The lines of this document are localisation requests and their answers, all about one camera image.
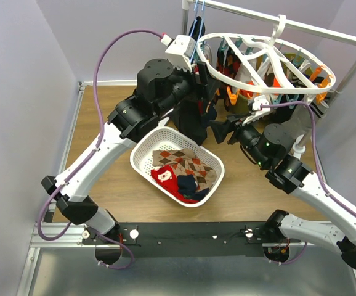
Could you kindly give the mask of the white round clip hanger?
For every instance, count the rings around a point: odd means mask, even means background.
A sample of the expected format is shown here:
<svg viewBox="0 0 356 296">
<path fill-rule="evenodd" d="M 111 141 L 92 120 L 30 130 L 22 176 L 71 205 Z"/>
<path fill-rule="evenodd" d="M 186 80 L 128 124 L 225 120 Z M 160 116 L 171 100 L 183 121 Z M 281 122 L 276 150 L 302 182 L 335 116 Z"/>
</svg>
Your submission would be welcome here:
<svg viewBox="0 0 356 296">
<path fill-rule="evenodd" d="M 258 94 L 308 94 L 327 93 L 335 84 L 333 71 L 308 50 L 279 39 L 287 19 L 279 15 L 270 37 L 238 33 L 210 33 L 196 44 L 198 58 L 205 63 L 211 76 L 237 89 Z M 234 52 L 249 73 L 247 80 L 235 80 L 216 70 L 203 54 L 202 44 L 220 38 Z M 304 61 L 297 67 L 277 48 L 280 44 L 297 50 Z"/>
</svg>

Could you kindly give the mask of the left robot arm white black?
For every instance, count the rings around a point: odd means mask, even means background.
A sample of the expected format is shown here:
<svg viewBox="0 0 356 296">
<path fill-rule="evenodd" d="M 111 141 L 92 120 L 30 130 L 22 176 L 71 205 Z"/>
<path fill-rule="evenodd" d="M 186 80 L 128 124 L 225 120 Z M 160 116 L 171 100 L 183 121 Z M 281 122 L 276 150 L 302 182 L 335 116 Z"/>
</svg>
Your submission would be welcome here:
<svg viewBox="0 0 356 296">
<path fill-rule="evenodd" d="M 69 222 L 86 224 L 105 244 L 117 238 L 118 222 L 99 207 L 89 192 L 104 172 L 128 149 L 154 130 L 163 116 L 183 100 L 212 99 L 220 83 L 205 63 L 198 71 L 179 70 L 166 59 L 152 59 L 137 74 L 133 94 L 117 104 L 99 135 L 65 171 L 45 176 L 44 190 Z"/>
</svg>

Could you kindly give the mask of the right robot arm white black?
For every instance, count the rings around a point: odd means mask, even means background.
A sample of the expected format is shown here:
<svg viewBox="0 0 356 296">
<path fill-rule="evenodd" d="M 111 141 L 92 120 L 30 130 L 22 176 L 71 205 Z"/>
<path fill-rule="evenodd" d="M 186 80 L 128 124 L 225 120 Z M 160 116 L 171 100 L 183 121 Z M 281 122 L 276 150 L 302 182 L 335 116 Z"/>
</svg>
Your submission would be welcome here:
<svg viewBox="0 0 356 296">
<path fill-rule="evenodd" d="M 283 210 L 275 210 L 253 236 L 266 242 L 297 239 L 339 254 L 356 270 L 356 206 L 324 183 L 319 170 L 289 154 L 294 140 L 279 124 L 269 124 L 262 133 L 245 118 L 230 115 L 226 121 L 211 121 L 218 143 L 228 134 L 228 144 L 239 143 L 241 151 L 266 171 L 265 177 L 275 188 L 293 195 L 326 216 L 329 226 L 304 220 Z"/>
</svg>

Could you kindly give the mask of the navy santa sock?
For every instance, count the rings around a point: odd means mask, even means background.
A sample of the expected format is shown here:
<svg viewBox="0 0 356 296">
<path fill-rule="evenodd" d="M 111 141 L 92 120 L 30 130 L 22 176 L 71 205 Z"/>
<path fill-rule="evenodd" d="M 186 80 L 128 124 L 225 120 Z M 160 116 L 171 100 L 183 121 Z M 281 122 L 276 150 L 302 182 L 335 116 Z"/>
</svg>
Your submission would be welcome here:
<svg viewBox="0 0 356 296">
<path fill-rule="evenodd" d="M 200 107 L 200 118 L 203 127 L 207 128 L 210 121 L 214 121 L 217 117 L 213 101 L 204 102 Z"/>
</svg>

